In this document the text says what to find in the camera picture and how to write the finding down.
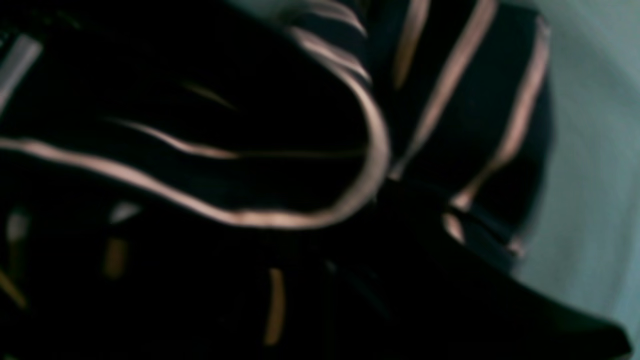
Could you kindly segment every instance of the striped fabric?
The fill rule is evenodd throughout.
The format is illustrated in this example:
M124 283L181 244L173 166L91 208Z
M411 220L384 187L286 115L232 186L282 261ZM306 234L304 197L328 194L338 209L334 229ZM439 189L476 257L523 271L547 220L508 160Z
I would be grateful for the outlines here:
M336 224L400 182L508 270L550 139L544 20L494 0L373 1L366 18L352 1L293 3L278 26L216 3L213 28L196 15L161 37L134 15L99 36L105 13L46 43L5 31L5 168L272 229Z
M630 351L508 276L552 137L536 13L87 4L0 3L0 355Z

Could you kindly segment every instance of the black fabric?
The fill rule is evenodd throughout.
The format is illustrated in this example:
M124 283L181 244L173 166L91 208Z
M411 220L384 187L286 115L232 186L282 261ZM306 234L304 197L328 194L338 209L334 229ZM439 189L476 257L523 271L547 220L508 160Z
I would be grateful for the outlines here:
M430 2L399 90L391 74L409 2L373 1L366 19L352 1L343 3L367 38L309 13L281 28L267 25L222 1L6 7L0 59L21 34L44 51L0 114L0 138L34 138L124 163L227 210L331 206L360 173L364 153L212 159L118 119L241 154L377 150L383 144L372 143L366 121L375 112L365 101L372 86L385 136L395 158L402 156L479 2ZM344 221L313 231L224 225L158 193L5 146L0 219L24 206L31 227L26 273L17 283L29 307L20 310L0 294L0 354L391 360L607 359L630 352L617 325L508 277L514 259L506 246L529 216L552 138L547 84L515 159L489 178L470 211L447 205L504 136L536 17L500 5L406 176L387 181ZM292 26L357 57L372 85L352 79L362 87L349 89L353 84L339 79L345 69L327 59L337 70L325 68L292 38ZM190 83L228 104L188 90ZM110 224L121 200L142 211ZM460 220L464 246L443 229L444 213ZM113 238L128 246L117 280L102 273ZM6 257L0 254L3 266ZM284 277L284 330L275 346L265 346L274 269Z

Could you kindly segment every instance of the pink stripe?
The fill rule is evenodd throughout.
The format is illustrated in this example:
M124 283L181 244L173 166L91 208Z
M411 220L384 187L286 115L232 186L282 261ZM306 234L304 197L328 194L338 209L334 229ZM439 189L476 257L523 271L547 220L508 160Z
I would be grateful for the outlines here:
M307 51L314 53L315 55L322 56L333 64L349 69L356 74L361 75L368 82L371 82L371 76L364 69L360 60L358 60L358 58L353 54L348 53L337 46L331 45L319 36L301 28L291 28L291 33L300 44L303 44Z
M325 17L342 21L356 28L363 36L367 36L367 30L362 26L358 16L348 6L329 0L313 0L309 1L312 13Z
M522 238L519 236L514 236L513 239L507 245L507 250L510 251L517 258L522 259L526 255L527 251L524 248L524 243Z
M298 35L300 45L307 49L322 47L322 43L307 42L304 33ZM317 229L340 222L368 203L384 181L389 159L389 142L382 113L372 95L355 76L339 64L323 56L316 59L339 78L360 103L367 124L369 145L364 164L358 177L329 208L308 213L283 211L280 209L242 209L237 211L222 209L209 204L182 190L169 186L160 180L129 165L102 158L100 156L69 151L34 139L12 139L0 137L0 149L19 151L43 160L83 168L142 190L154 193L180 206L184 206L203 217L237 226L275 229Z
M42 44L25 34L20 34L11 46L0 67L0 115L41 52Z
M538 18L536 25L537 32L532 56L520 82L502 142L484 169L451 200L451 205L460 211L468 211L480 187L487 179L513 160L527 134L531 113L545 77L549 58L549 29L542 18Z
M194 156L219 160L236 160L240 158L352 158L363 156L363 149L353 149L350 151L229 151L213 147L203 143L193 143L182 140L163 131L128 120L108 118L107 120L117 124L135 129L158 140L167 143L174 149Z
M425 23L427 23L427 17L429 16L429 6L431 0L411 0L409 3L409 9L407 9L406 17L404 19L404 28L400 41L398 42L398 48L396 51L396 59L393 67L393 81L394 88L400 89L409 74L409 69L413 62L413 55L416 48L418 48L418 42Z
M396 162L389 174L389 178L392 180L399 181L402 178L406 166L431 136L451 95L453 95L462 75L489 30L497 8L498 4L495 0L478 0L470 20L451 51L431 97L422 111L420 122L407 151Z
M452 238L462 245L465 244L465 231L456 215L453 215L452 213L444 213L442 215L442 223L445 230Z

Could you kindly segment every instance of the dark cloth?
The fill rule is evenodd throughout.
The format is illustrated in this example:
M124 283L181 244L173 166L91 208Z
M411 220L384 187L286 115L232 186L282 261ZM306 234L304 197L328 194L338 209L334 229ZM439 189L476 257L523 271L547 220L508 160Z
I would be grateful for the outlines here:
M619 327L508 276L552 139L547 25L491 0L424 4L305 1L280 24L222 1L2 15L0 214L22 206L31 227L29 309L2 298L1 345L24 359L628 353ZM142 211L109 221L123 199ZM130 248L116 281L101 272L114 237ZM285 327L264 346L272 269Z

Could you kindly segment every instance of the gold stripe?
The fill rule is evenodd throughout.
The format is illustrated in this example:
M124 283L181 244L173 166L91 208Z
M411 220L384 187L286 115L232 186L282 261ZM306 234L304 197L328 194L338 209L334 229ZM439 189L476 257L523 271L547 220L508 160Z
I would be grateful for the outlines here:
M267 329L264 334L265 346L272 347L278 344L284 329L285 315L285 291L284 276L282 271L276 268L269 269L271 276L271 307L267 319Z
M189 82L189 81L185 81L182 83L182 86L184 86L184 88L186 88L187 90L190 90L206 99L209 100L213 100L215 102L217 102L218 104L224 105L228 108L230 108L231 110L235 110L236 107L231 105L228 101L224 100L222 98L222 96L216 94L215 92L209 90L208 88L204 87L204 86L200 86L198 84Z
M2 270L0 270L0 288L13 300L18 308L22 310L27 308L27 298Z
M127 266L129 244L123 239L110 238L104 255L102 273L110 280L118 280L124 275Z

